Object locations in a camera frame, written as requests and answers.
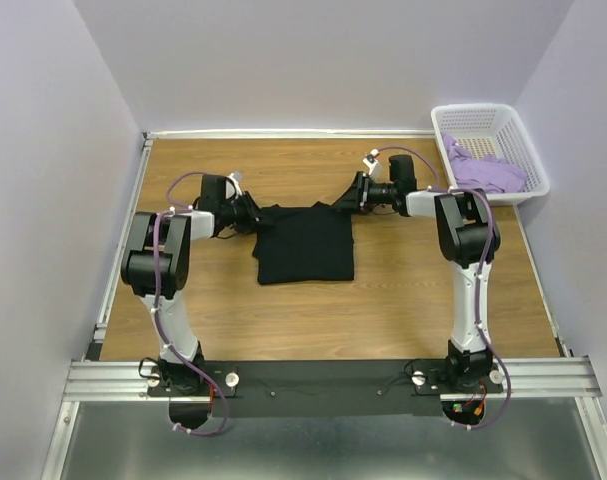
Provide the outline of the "black t shirt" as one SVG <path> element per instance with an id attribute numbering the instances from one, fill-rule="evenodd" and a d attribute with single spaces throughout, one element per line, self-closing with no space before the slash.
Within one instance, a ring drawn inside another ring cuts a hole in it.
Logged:
<path id="1" fill-rule="evenodd" d="M 262 209 L 252 252 L 263 286 L 306 281 L 348 282 L 355 277 L 352 217 L 317 202 Z"/>

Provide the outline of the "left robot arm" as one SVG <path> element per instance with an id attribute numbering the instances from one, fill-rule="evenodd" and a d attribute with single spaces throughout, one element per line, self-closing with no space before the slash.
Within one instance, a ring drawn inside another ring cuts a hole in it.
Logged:
<path id="1" fill-rule="evenodd" d="M 131 222 L 120 275 L 148 310 L 159 342 L 158 373 L 149 379 L 184 395 L 203 387 L 217 391 L 205 372 L 201 344 L 183 298 L 191 245 L 217 238 L 226 229 L 249 233 L 261 223 L 260 209 L 241 180 L 238 171 L 188 172 L 168 188 L 167 209 L 138 211 Z"/>

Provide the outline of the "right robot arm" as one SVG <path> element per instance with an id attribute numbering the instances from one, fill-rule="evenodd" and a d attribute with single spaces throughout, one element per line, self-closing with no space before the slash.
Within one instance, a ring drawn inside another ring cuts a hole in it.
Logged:
<path id="1" fill-rule="evenodd" d="M 433 218 L 442 256 L 453 273 L 454 323 L 447 355 L 437 363 L 439 379 L 463 392 L 491 374 L 494 354 L 488 328 L 488 284 L 500 233 L 481 189 L 418 188 L 410 154 L 389 157 L 389 180 L 378 180 L 381 165 L 374 149 L 363 159 L 365 171 L 355 174 L 332 208 L 370 214 L 389 206 L 403 217 Z"/>

